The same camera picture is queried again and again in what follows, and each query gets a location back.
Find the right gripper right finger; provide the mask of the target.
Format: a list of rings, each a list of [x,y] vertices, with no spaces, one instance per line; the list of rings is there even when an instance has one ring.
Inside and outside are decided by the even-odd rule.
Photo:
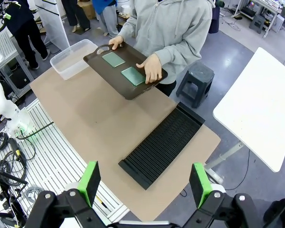
[[[231,197],[214,190],[201,163],[192,165],[189,183],[197,209],[185,228],[209,228],[215,220],[224,221],[228,228],[262,227],[252,198],[245,193]]]

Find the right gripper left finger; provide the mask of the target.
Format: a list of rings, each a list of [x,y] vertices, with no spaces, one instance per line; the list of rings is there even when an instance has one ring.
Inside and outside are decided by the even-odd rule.
[[[56,195],[45,190],[26,222],[27,228],[59,228],[65,219],[74,218],[82,228],[105,228],[107,225],[92,208],[101,180],[97,161],[90,161],[76,188]]]

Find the person's right hand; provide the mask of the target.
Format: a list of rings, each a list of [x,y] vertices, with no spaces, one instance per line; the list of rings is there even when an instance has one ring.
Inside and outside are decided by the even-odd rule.
[[[124,38],[122,36],[116,36],[109,40],[108,45],[112,46],[112,50],[116,50],[124,41]]]

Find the person's left hand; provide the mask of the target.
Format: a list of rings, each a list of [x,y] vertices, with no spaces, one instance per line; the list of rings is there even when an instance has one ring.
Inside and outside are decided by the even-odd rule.
[[[162,65],[155,53],[147,57],[141,64],[136,64],[136,66],[145,70],[145,84],[162,79]]]

